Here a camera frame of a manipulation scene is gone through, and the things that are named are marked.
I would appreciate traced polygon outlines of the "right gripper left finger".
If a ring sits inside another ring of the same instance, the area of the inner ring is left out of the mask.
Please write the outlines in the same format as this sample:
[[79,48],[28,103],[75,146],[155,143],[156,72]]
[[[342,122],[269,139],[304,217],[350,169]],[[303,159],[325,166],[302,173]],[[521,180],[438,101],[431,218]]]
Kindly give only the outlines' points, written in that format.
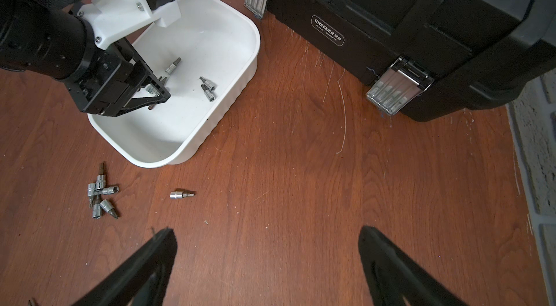
[[175,232],[162,229],[76,305],[162,305],[178,243]]

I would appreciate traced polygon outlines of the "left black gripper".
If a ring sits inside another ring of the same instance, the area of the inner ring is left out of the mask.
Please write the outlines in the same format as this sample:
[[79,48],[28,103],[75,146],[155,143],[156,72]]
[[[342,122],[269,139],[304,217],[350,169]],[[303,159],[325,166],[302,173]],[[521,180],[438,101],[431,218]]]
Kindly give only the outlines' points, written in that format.
[[[160,96],[147,93],[153,84]],[[64,85],[79,111],[118,117],[153,104],[167,102],[171,94],[127,38],[106,50],[95,49],[87,68],[81,68]]]

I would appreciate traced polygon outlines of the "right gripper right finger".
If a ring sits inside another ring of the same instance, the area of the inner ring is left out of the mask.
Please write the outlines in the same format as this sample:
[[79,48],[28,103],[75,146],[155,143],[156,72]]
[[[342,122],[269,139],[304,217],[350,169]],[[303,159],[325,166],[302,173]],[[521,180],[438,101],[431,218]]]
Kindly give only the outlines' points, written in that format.
[[374,305],[464,305],[379,229],[363,226],[359,255]]

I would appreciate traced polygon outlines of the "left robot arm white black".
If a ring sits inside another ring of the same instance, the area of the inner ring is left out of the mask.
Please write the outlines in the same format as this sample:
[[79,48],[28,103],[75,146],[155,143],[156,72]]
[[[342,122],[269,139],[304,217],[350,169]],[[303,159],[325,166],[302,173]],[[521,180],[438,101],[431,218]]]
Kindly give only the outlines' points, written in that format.
[[118,117],[170,99],[127,37],[179,17],[176,0],[1,0],[1,68],[51,77],[80,111]]

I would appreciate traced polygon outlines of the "white rectangular storage box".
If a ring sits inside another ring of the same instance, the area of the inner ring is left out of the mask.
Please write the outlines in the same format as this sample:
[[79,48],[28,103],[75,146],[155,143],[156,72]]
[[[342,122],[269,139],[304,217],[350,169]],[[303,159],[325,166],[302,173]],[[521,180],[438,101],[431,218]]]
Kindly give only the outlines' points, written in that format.
[[151,25],[133,46],[170,99],[119,117],[91,115],[93,128],[132,164],[159,168],[190,159],[257,70],[261,36],[220,0],[178,0],[181,18]]

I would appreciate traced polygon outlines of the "pile of silver bits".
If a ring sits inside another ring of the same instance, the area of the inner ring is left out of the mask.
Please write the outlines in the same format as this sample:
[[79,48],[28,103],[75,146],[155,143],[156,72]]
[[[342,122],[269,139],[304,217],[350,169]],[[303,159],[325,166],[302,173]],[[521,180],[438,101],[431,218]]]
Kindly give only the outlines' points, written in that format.
[[104,199],[104,196],[115,195],[119,191],[120,188],[117,185],[108,186],[105,163],[101,162],[98,167],[96,181],[88,184],[87,187],[88,204],[93,219],[100,219],[104,213],[109,214],[114,219],[120,217],[112,202]]

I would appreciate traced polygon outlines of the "black plastic toolbox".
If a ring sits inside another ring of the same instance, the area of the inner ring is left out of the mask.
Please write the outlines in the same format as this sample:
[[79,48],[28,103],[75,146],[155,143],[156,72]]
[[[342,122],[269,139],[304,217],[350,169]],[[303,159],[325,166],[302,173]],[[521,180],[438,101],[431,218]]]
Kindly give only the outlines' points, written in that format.
[[555,0],[244,0],[417,122],[485,110],[555,68]]

